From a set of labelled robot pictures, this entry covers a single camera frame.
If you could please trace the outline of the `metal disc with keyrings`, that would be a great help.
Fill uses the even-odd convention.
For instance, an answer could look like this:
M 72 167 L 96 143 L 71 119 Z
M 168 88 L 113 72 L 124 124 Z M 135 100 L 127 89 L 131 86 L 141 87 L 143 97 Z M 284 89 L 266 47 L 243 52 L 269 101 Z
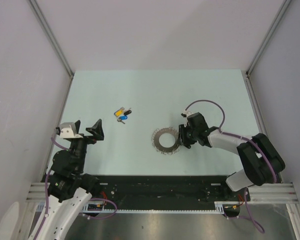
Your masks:
M 163 155 L 173 155 L 180 150 L 177 140 L 178 131 L 173 127 L 157 128 L 151 136 L 152 146 Z

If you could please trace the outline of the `yellow tag key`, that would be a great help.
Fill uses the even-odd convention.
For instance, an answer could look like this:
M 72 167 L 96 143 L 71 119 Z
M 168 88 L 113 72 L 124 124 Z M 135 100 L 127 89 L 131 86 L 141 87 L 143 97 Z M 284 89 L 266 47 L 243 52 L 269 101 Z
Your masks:
M 114 112 L 114 116 L 116 118 L 120 117 L 125 111 L 125 108 L 124 107 L 121 107 L 120 109 L 118 109 L 117 111 Z

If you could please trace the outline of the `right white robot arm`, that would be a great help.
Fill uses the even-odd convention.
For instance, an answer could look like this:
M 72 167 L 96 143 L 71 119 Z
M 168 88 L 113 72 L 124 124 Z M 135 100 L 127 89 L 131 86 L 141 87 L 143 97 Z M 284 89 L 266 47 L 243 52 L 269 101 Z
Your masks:
M 221 196 L 232 201 L 239 190 L 249 186 L 262 186 L 276 183 L 277 174 L 286 168 L 286 164 L 269 138 L 258 133 L 245 137 L 222 131 L 219 127 L 208 127 L 204 116 L 199 113 L 184 111 L 186 119 L 178 127 L 177 142 L 188 149 L 198 143 L 203 147 L 222 149 L 238 155 L 243 169 L 228 176 L 226 185 L 220 188 Z

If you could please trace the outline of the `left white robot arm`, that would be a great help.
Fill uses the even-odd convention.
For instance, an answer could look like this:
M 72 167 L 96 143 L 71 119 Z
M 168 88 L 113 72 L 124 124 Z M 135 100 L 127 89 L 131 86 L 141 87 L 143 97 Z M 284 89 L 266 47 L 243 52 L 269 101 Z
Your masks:
M 57 135 L 70 146 L 61 148 L 52 158 L 44 181 L 44 207 L 30 240 L 63 240 L 83 206 L 100 196 L 100 180 L 84 173 L 84 166 L 88 145 L 105 138 L 102 120 L 85 129 L 89 135 L 79 133 L 80 124 L 77 120 L 56 127 Z

